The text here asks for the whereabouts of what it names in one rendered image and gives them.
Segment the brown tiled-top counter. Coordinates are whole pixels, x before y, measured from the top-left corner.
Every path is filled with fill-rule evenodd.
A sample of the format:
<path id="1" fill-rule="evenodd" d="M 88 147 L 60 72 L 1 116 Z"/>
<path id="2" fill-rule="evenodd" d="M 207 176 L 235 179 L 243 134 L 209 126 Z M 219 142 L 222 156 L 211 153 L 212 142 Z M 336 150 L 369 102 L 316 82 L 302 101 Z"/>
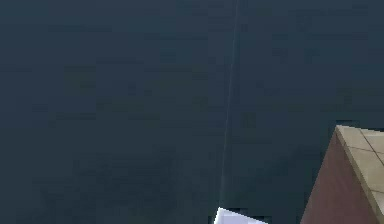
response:
<path id="1" fill-rule="evenodd" d="M 384 224 L 384 131 L 335 127 L 300 224 Z"/>

